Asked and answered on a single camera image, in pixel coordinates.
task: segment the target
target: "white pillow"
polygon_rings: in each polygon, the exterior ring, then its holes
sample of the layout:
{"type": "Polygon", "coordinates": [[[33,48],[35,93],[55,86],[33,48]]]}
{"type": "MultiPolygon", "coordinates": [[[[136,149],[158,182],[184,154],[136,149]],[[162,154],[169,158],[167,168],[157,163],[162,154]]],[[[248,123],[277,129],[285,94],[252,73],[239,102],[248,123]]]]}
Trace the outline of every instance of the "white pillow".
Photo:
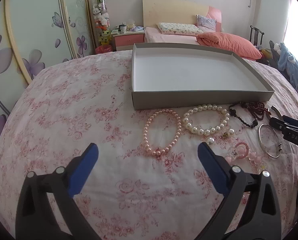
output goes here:
{"type": "Polygon", "coordinates": [[[193,24],[158,23],[157,26],[162,34],[197,36],[198,34],[203,33],[202,30],[193,24]]]}
{"type": "Polygon", "coordinates": [[[216,23],[217,20],[215,19],[209,19],[197,14],[197,28],[204,33],[216,32],[216,23]]]}

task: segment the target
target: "white pearl necklace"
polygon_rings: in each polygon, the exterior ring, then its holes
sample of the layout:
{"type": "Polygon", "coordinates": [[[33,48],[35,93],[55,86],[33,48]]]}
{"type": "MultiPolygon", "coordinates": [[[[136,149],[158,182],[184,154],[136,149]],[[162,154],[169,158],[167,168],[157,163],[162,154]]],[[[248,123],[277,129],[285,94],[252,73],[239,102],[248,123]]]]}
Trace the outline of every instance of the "white pearl necklace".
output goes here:
{"type": "MultiPolygon", "coordinates": [[[[211,134],[218,133],[221,129],[223,129],[227,125],[228,122],[229,122],[229,113],[227,113],[227,110],[226,109],[222,109],[221,106],[216,106],[216,105],[211,105],[211,104],[197,106],[197,107],[194,107],[193,109],[188,110],[184,114],[184,117],[182,119],[182,123],[183,123],[184,127],[187,130],[189,130],[192,134],[198,134],[199,136],[203,136],[204,135],[206,137],[208,137],[211,134]],[[213,110],[213,111],[216,111],[217,110],[217,111],[221,112],[225,116],[225,118],[215,128],[212,127],[210,129],[206,129],[206,130],[204,130],[204,129],[200,128],[200,127],[193,126],[191,123],[189,123],[188,117],[190,115],[192,115],[194,113],[197,113],[197,112],[206,111],[206,110],[213,110]]],[[[228,136],[233,136],[234,133],[235,132],[234,132],[233,129],[229,129],[227,134],[228,134],[228,136]]],[[[209,137],[207,139],[209,141],[208,144],[213,144],[213,142],[211,142],[211,139],[213,140],[212,137],[209,137]]]]}
{"type": "Polygon", "coordinates": [[[172,109],[163,109],[163,110],[159,110],[157,112],[155,112],[153,115],[151,115],[148,119],[147,119],[147,122],[145,124],[145,127],[144,127],[144,133],[143,133],[143,144],[144,144],[144,147],[145,147],[145,151],[149,154],[149,155],[152,155],[152,156],[160,156],[160,155],[164,155],[164,154],[167,154],[167,152],[169,152],[171,150],[171,148],[175,145],[175,143],[177,142],[179,136],[180,136],[180,132],[181,132],[181,122],[180,122],[180,119],[181,117],[178,116],[178,114],[172,110],[172,109]],[[153,119],[159,115],[159,114],[171,114],[175,117],[176,119],[176,122],[177,122],[177,132],[175,134],[175,137],[174,139],[172,140],[172,142],[165,148],[162,148],[161,150],[154,150],[153,147],[150,146],[150,143],[148,141],[148,138],[147,138],[147,134],[148,134],[148,128],[149,128],[149,125],[151,124],[151,122],[153,122],[153,119]]]}

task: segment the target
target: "chair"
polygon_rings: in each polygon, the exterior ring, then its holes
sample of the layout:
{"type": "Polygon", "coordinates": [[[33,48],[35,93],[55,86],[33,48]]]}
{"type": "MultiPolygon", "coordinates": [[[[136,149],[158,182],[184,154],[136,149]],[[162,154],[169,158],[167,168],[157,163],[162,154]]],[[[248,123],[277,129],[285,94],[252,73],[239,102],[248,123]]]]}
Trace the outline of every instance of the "chair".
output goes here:
{"type": "Polygon", "coordinates": [[[262,34],[262,37],[264,36],[265,33],[263,33],[261,30],[259,30],[258,28],[256,27],[253,27],[252,25],[250,26],[251,30],[250,30],[250,38],[249,38],[249,41],[251,42],[251,36],[252,36],[252,33],[253,33],[253,30],[255,30],[255,35],[254,35],[254,46],[257,46],[258,45],[258,35],[259,33],[262,34]]]}

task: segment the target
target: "pink pearl necklace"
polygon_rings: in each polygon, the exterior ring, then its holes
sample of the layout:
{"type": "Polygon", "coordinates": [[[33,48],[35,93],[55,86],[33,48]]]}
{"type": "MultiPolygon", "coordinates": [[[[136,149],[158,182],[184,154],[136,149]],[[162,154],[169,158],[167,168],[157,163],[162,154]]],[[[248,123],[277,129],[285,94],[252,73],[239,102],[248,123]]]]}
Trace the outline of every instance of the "pink pearl necklace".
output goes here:
{"type": "Polygon", "coordinates": [[[180,116],[175,111],[173,111],[172,109],[159,110],[147,119],[147,123],[145,124],[145,127],[144,127],[143,144],[145,146],[145,151],[149,155],[160,156],[161,154],[164,155],[164,154],[166,154],[167,152],[170,151],[170,149],[175,145],[175,143],[177,142],[177,140],[180,136],[180,132],[181,132],[181,121],[180,121],[180,119],[181,119],[180,116]],[[153,150],[154,149],[153,147],[150,147],[150,143],[148,141],[147,135],[148,135],[149,125],[151,124],[151,122],[153,122],[153,119],[156,116],[158,116],[159,114],[172,114],[176,118],[176,121],[177,121],[177,132],[176,132],[176,135],[175,135],[174,139],[172,140],[172,142],[167,147],[162,148],[161,150],[155,151],[155,150],[153,150]]]}

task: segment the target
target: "screw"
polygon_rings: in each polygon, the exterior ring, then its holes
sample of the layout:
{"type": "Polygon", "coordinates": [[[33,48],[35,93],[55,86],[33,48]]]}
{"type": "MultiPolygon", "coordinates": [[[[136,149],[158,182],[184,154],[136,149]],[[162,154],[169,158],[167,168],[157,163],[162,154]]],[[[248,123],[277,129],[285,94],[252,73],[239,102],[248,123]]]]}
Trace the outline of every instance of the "screw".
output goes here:
{"type": "Polygon", "coordinates": [[[233,172],[235,172],[235,173],[239,173],[239,172],[241,172],[241,169],[240,169],[238,166],[233,166],[231,169],[232,169],[233,172]]]}
{"type": "Polygon", "coordinates": [[[28,178],[32,178],[34,176],[34,172],[33,171],[29,171],[27,174],[28,178]]]}
{"type": "Polygon", "coordinates": [[[269,177],[270,176],[270,173],[268,171],[263,171],[262,174],[265,176],[265,177],[269,177]]]}
{"type": "Polygon", "coordinates": [[[64,167],[58,167],[55,171],[58,174],[64,173],[64,167]]]}

